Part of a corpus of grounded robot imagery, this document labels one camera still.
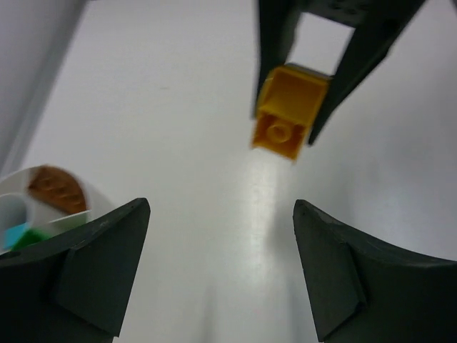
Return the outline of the yellow lego brick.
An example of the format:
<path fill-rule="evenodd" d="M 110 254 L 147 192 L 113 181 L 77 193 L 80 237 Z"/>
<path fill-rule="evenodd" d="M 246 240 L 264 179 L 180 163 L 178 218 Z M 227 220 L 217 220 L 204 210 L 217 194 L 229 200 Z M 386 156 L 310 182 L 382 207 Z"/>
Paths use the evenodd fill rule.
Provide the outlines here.
<path fill-rule="evenodd" d="M 329 75 L 297 64 L 270 71 L 256 102 L 251 146 L 296 161 L 331 80 Z"/>

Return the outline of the green lego brick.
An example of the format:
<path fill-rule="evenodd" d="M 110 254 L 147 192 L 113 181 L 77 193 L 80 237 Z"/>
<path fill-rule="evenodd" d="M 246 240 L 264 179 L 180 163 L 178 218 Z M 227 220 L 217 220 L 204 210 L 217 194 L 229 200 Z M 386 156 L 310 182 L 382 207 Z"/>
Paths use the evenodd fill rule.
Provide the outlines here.
<path fill-rule="evenodd" d="M 48 234 L 30 229 L 22 234 L 18 241 L 11 247 L 11 251 L 23 249 L 24 247 L 37 244 L 49 238 L 50 236 Z"/>

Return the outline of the teal lego brick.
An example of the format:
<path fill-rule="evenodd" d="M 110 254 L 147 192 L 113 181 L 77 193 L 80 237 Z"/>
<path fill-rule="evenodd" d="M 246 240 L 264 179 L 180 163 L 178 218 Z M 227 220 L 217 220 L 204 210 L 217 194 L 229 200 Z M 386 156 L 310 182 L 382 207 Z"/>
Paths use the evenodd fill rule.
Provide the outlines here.
<path fill-rule="evenodd" d="M 4 234 L 4 248 L 10 249 L 15 243 L 23 236 L 28 230 L 29 226 L 27 223 L 16 225 L 15 227 L 8 228 Z"/>

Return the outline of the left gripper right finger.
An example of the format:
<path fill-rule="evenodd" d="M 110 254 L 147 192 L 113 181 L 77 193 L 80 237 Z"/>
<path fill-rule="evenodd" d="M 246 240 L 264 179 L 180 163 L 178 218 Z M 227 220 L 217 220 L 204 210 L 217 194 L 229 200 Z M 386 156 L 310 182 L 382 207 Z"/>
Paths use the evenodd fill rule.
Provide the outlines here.
<path fill-rule="evenodd" d="M 456 263 L 389 244 L 298 200 L 293 226 L 320 342 L 454 342 Z"/>

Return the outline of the orange brown lego piece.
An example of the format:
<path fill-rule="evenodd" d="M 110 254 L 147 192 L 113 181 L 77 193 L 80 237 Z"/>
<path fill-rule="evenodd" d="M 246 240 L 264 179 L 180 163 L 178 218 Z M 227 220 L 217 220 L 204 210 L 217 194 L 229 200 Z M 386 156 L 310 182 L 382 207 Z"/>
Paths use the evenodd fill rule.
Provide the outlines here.
<path fill-rule="evenodd" d="M 80 183 L 58 167 L 40 166 L 32 176 L 27 190 L 33 198 L 68 215 L 89 209 Z"/>

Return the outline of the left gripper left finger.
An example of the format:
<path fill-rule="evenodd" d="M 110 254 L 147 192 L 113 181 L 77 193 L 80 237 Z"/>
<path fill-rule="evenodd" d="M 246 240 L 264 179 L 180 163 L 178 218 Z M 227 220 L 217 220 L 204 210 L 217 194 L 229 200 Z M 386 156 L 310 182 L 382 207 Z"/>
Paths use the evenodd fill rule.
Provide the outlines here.
<path fill-rule="evenodd" d="M 80 227 L 1 255 L 2 342 L 112 342 L 149 225 L 135 199 Z"/>

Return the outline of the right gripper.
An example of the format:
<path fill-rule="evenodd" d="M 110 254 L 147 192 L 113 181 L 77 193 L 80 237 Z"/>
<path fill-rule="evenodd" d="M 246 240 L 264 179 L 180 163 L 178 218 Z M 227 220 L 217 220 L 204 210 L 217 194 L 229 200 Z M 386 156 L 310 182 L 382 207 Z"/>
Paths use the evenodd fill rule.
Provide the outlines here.
<path fill-rule="evenodd" d="M 312 145 L 337 107 L 386 58 L 423 4 L 423 1 L 257 1 L 258 81 L 251 117 L 256 117 L 259 94 L 268 73 L 285 64 L 292 50 L 302 12 L 353 29 L 309 134 L 308 144 Z"/>

